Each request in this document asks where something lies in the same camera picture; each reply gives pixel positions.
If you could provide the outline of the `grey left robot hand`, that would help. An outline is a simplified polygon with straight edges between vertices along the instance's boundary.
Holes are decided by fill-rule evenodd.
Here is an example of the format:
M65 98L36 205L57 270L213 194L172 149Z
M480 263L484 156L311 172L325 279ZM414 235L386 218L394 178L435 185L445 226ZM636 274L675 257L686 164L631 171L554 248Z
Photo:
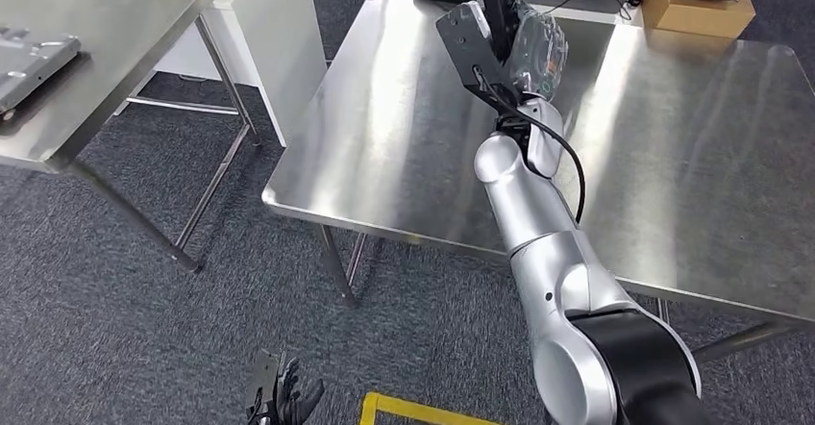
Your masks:
M304 424L322 399L323 379L307 381L306 388L299 390L299 370L299 359L291 358L277 374L267 410L270 424Z

